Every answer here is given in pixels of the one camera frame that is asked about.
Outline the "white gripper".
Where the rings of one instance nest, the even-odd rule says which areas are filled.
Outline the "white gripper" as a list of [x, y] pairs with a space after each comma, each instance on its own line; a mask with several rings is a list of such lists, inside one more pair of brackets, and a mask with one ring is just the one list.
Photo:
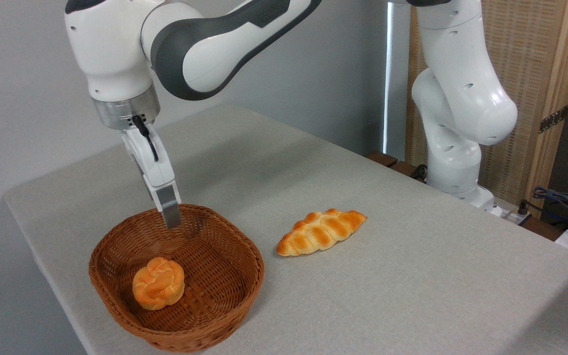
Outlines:
[[146, 186], [153, 192], [155, 206], [162, 215], [167, 229], [181, 225], [181, 203], [175, 183], [174, 170], [155, 128], [145, 124], [149, 136], [145, 137], [138, 129], [122, 131], [122, 139], [127, 151], [138, 165]]

